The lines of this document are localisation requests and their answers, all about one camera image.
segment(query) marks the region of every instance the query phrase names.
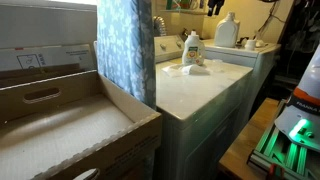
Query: cardboard box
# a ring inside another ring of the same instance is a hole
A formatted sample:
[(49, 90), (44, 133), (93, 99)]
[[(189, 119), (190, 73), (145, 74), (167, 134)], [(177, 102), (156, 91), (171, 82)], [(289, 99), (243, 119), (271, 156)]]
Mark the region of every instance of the cardboard box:
[(0, 72), (68, 64), (94, 70), (93, 62), (89, 44), (0, 50)]
[(160, 146), (161, 114), (96, 71), (0, 89), (1, 179), (111, 179)]
[(84, 72), (79, 64), (47, 66), (0, 72), (0, 88)]

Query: blue curtain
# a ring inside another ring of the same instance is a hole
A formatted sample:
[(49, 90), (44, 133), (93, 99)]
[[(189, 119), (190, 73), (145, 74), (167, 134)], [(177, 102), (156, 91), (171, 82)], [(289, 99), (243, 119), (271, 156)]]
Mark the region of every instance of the blue curtain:
[(99, 73), (155, 109), (151, 0), (98, 0), (97, 36)]

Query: washing machine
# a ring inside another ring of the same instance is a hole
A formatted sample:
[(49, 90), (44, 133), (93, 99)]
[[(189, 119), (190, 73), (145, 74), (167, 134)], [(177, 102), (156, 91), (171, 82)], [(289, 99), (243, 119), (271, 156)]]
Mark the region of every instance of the washing machine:
[(242, 48), (224, 48), (213, 44), (213, 39), (204, 40), (207, 59), (220, 59), (223, 62), (253, 68), (246, 99), (243, 102), (243, 114), (239, 117), (241, 130), (266, 98), (268, 87), (274, 76), (276, 60), (280, 58), (280, 45), (266, 43), (265, 46), (247, 51)]
[(233, 141), (252, 68), (205, 60), (207, 75), (170, 77), (163, 68), (181, 64), (179, 36), (155, 38), (156, 104), (163, 115), (154, 179), (210, 179)]

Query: shelf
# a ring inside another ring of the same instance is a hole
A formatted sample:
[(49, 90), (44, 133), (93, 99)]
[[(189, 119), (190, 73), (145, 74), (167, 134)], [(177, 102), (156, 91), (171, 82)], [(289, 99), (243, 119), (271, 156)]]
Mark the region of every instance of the shelf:
[(171, 12), (171, 13), (183, 13), (183, 14), (193, 14), (193, 15), (207, 15), (206, 12), (200, 12), (195, 10), (187, 9), (178, 9), (178, 10), (161, 10), (162, 12)]

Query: plastic container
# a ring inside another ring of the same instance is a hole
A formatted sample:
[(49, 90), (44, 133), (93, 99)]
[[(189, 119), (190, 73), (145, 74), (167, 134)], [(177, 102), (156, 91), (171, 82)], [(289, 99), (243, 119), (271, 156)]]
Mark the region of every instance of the plastic container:
[(202, 65), (205, 56), (204, 53), (204, 43), (200, 41), (196, 31), (192, 31), (184, 44), (184, 51), (182, 54), (183, 65)]
[(234, 17), (234, 12), (228, 12), (227, 17), (218, 23), (214, 37), (215, 46), (230, 48), (235, 47), (240, 22), (234, 20)]

